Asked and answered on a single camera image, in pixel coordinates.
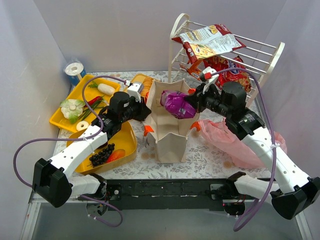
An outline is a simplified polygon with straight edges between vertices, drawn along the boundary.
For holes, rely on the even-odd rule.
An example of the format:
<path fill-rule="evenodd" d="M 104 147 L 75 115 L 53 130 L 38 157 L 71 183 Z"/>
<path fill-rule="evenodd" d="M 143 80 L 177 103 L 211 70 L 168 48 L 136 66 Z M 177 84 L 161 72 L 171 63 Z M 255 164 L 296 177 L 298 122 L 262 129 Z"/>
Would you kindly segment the pink plastic grocery bag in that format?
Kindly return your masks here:
<path fill-rule="evenodd" d="M 212 122 L 208 119 L 198 120 L 194 126 L 206 141 L 227 153 L 237 167 L 253 169 L 265 166 L 252 149 L 228 129 L 225 120 L 220 122 Z"/>

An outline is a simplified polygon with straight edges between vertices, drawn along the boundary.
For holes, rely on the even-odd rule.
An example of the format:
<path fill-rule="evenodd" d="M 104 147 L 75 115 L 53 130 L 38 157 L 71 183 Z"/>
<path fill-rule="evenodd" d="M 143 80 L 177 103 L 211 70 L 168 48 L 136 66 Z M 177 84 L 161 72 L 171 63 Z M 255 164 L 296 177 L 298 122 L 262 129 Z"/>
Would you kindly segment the purple snack bag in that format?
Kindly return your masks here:
<path fill-rule="evenodd" d="M 185 100 L 188 95 L 180 91 L 164 90 L 161 94 L 160 105 L 176 119 L 192 119 L 196 109 Z"/>

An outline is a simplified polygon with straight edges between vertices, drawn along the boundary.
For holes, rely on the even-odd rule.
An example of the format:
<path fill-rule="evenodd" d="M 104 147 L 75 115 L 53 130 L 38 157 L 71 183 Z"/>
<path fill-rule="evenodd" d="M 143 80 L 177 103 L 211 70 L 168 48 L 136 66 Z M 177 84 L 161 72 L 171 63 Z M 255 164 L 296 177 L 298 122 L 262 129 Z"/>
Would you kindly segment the beige paper grocery bag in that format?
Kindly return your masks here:
<path fill-rule="evenodd" d="M 172 83 L 154 81 L 150 87 L 146 106 L 151 110 L 144 124 L 144 135 L 155 139 L 155 158 L 161 163 L 186 162 L 186 145 L 192 124 L 199 120 L 196 113 L 189 119 L 177 119 L 161 105 L 163 91 L 187 94 L 191 88 L 184 79 Z"/>

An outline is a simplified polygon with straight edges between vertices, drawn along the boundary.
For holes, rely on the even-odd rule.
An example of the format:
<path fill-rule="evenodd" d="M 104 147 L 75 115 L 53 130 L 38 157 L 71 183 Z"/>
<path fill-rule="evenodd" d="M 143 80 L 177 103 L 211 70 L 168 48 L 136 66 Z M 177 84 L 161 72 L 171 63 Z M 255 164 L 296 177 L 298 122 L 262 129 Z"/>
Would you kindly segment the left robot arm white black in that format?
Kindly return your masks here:
<path fill-rule="evenodd" d="M 129 120 L 143 121 L 151 113 L 143 97 L 130 96 L 118 91 L 109 105 L 96 115 L 96 119 L 62 152 L 49 160 L 41 158 L 35 163 L 32 189 L 55 208 L 70 197 L 89 195 L 101 199 L 106 194 L 107 181 L 91 173 L 73 177 L 75 169 L 94 151 L 107 144 Z"/>

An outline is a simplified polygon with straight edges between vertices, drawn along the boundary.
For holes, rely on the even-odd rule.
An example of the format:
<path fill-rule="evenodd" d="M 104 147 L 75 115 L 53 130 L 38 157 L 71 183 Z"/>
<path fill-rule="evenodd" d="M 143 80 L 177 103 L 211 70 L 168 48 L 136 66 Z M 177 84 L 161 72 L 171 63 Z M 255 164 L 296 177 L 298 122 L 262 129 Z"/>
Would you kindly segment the white red chips bag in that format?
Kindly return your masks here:
<path fill-rule="evenodd" d="M 237 40 L 224 24 L 214 24 L 184 32 L 172 40 L 182 44 L 191 64 L 246 46 Z"/>

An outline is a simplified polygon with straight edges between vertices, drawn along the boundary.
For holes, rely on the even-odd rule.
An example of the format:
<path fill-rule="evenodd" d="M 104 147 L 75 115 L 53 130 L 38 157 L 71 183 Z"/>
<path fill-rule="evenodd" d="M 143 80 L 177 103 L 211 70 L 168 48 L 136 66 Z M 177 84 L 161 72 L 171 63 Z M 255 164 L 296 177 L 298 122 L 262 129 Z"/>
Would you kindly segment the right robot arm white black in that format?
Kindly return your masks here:
<path fill-rule="evenodd" d="M 249 147 L 271 172 L 270 181 L 254 180 L 244 173 L 229 178 L 231 189 L 266 199 L 287 220 L 312 205 L 320 195 L 319 177 L 310 177 L 273 142 L 273 131 L 246 107 L 247 94 L 238 82 L 227 82 L 218 92 L 215 85 L 199 85 L 185 100 L 199 113 L 211 110 L 225 117 L 227 128 Z"/>

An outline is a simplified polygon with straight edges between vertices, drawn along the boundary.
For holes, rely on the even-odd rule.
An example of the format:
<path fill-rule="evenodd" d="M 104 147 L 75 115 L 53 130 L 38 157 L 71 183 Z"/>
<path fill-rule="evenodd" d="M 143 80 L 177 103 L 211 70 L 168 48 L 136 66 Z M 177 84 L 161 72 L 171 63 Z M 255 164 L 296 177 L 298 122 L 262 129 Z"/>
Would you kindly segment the cabbage toy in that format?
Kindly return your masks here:
<path fill-rule="evenodd" d="M 71 124 L 77 122 L 83 113 L 85 102 L 79 99 L 66 99 L 60 103 L 60 111 Z"/>

